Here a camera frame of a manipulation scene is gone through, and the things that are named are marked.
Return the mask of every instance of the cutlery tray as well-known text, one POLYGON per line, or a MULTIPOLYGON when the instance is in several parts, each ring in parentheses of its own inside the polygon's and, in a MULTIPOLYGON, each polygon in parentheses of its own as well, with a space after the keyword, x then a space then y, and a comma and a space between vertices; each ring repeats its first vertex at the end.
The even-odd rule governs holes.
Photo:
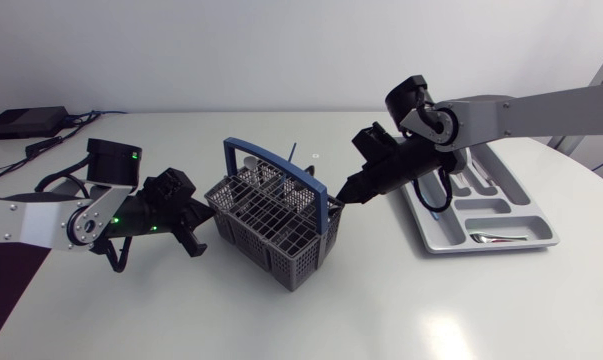
MULTIPOLYGON (((460 175, 450 175, 450 180, 452 203, 441 213, 426 209, 412 184, 402 187, 429 252, 538 248, 559 243, 534 199, 488 144, 471 147, 465 169, 460 175), (525 235, 527 240, 478 243, 470 237, 474 232, 525 235)), ((445 202, 445 190, 436 172, 421 177, 419 187, 430 205, 440 206, 445 202)))

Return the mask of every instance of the dark floor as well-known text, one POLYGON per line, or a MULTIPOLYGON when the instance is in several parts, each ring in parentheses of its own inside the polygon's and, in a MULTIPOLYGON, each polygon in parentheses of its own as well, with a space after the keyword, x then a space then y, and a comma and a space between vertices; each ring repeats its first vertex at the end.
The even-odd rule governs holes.
POLYGON ((0 330, 48 252, 30 245, 0 244, 0 330))

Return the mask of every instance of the white tabletop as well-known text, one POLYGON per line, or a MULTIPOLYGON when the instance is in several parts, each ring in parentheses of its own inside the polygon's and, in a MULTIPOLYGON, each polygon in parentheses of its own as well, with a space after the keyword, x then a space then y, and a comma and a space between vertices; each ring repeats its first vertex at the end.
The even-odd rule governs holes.
MULTIPOLYGON (((104 117, 1 180, 0 196, 31 191, 98 137, 142 147, 142 178, 185 171, 204 201, 228 136, 284 157, 297 142, 293 162, 314 164, 336 195, 364 162, 350 140, 373 121, 392 129, 385 113, 104 117)), ((0 142, 0 165, 31 142, 0 142)), ((347 206, 334 249, 292 293, 212 220, 195 231, 202 257, 169 234, 137 237, 122 274, 103 256, 53 251, 1 330, 0 359, 603 359, 603 180, 530 139, 493 147, 558 246, 430 255, 394 192, 347 206)))

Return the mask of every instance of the metal bracket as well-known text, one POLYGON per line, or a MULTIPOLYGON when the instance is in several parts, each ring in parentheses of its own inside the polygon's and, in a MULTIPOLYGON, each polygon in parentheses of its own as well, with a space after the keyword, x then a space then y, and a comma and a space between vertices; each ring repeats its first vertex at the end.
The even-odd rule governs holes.
POLYGON ((68 228, 68 237, 77 245, 87 245, 98 239, 132 190, 132 186, 127 185, 103 185, 109 189, 89 206, 84 207, 87 204, 83 200, 75 202, 80 210, 68 220, 68 226, 71 226, 68 228))
POLYGON ((441 133, 437 133, 424 123, 423 120, 421 120, 421 117, 419 117, 417 110, 410 111, 405 119, 401 121, 401 126, 429 139, 435 144, 445 144, 449 142, 452 139, 452 136, 454 136, 454 122, 452 117, 443 111, 432 109, 426 109, 425 111, 429 115, 436 116, 437 120, 443 124, 443 131, 441 133))

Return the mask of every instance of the white wall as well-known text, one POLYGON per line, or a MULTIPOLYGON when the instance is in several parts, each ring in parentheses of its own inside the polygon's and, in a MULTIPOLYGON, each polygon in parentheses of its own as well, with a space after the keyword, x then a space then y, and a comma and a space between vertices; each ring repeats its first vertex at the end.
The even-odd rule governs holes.
POLYGON ((382 110, 587 85, 603 1, 0 0, 0 111, 382 110))

